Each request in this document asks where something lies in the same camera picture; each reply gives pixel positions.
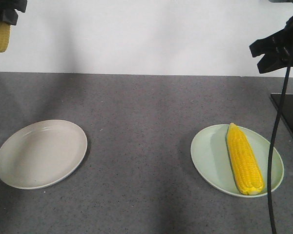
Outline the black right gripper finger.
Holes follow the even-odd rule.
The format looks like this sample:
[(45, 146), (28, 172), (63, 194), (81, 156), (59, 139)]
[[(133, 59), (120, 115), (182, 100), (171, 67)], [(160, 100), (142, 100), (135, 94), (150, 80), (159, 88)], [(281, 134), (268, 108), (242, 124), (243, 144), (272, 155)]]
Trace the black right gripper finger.
[(282, 29), (264, 39), (258, 39), (249, 46), (252, 57), (262, 54), (273, 54), (281, 58), (287, 57), (287, 30)]
[(260, 74), (269, 73), (288, 66), (289, 59), (272, 54), (265, 54), (258, 62), (257, 68)]

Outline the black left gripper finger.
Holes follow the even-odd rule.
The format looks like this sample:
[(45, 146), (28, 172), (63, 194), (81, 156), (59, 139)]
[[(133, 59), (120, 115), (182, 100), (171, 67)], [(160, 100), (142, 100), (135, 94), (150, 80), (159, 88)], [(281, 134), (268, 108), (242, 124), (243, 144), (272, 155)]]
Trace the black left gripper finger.
[(0, 0), (0, 21), (9, 25), (16, 25), (17, 11), (25, 13), (27, 0)]

